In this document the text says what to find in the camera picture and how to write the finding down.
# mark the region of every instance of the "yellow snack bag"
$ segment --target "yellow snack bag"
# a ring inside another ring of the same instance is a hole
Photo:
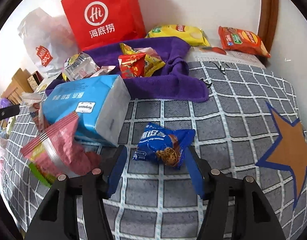
[[[188,25],[164,25],[155,27],[147,34],[146,38],[155,37],[178,37],[191,46],[210,46],[201,29]]]
[[[133,55],[142,53],[137,49],[133,49],[132,47],[128,46],[127,44],[120,43],[121,51],[124,55]],[[157,59],[153,56],[146,54],[145,56],[145,77],[151,77],[152,74],[162,68],[166,63],[164,63],[161,59]]]

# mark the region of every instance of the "snack wrapper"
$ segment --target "snack wrapper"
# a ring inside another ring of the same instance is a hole
[[[120,55],[118,57],[121,77],[143,77],[145,75],[145,53]]]
[[[156,37],[178,37],[191,46],[210,46],[201,29],[188,25],[158,26],[153,28],[146,36],[146,38]]]
[[[255,35],[253,32],[220,26],[218,29],[218,34],[220,36],[223,49],[237,50],[268,58],[271,57],[261,38]]]
[[[102,66],[100,70],[98,70],[96,73],[92,74],[90,77],[99,77],[102,75],[107,75],[112,70],[114,70],[116,66]]]
[[[133,49],[132,47],[128,46],[127,44],[120,43],[121,51],[124,55],[133,55],[133,54],[139,54],[141,53],[137,49]],[[161,59],[155,58],[153,56],[150,56],[146,53],[145,56],[145,75],[144,77],[151,77],[152,74],[162,68],[166,63],[163,62]]]
[[[195,133],[192,129],[169,130],[150,122],[132,159],[162,162],[179,169],[184,160],[183,150],[193,142]]]
[[[100,156],[85,152],[83,146],[74,141],[78,121],[78,114],[71,112],[20,150],[48,182],[60,174],[70,178],[83,176],[99,166]]]
[[[66,60],[62,72],[70,81],[74,81],[88,78],[98,70],[100,68],[93,59],[88,54],[81,52]]]
[[[149,56],[155,57],[157,59],[161,60],[161,57],[158,55],[158,53],[152,48],[152,47],[148,47],[148,48],[136,48],[136,50],[146,53]]]
[[[28,108],[31,118],[36,124],[38,131],[42,132],[44,129],[49,127],[49,123],[44,117],[42,109],[43,94],[23,92],[21,97],[22,101]]]

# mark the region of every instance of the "white plastic bag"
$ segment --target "white plastic bag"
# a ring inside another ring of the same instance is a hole
[[[21,21],[18,34],[29,57],[46,77],[60,74],[66,59],[78,53],[67,19],[51,17],[41,8]]]

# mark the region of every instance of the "potato chip bag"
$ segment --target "potato chip bag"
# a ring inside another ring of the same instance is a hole
[[[142,53],[137,49],[133,49],[132,47],[128,46],[127,44],[120,43],[121,51],[124,55],[133,55]],[[151,77],[152,74],[162,68],[166,63],[164,63],[161,59],[157,59],[153,56],[150,56],[146,53],[145,56],[145,77]]]
[[[271,57],[261,38],[253,32],[220,26],[218,34],[223,49],[238,50],[252,55]]]
[[[191,46],[210,46],[203,31],[188,25],[164,25],[153,28],[146,38],[178,37]]]

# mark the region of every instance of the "orange star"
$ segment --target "orange star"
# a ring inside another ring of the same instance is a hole
[[[272,106],[267,105],[279,136],[256,165],[292,173],[295,207],[307,178],[307,142],[303,127],[299,119],[290,123]]]

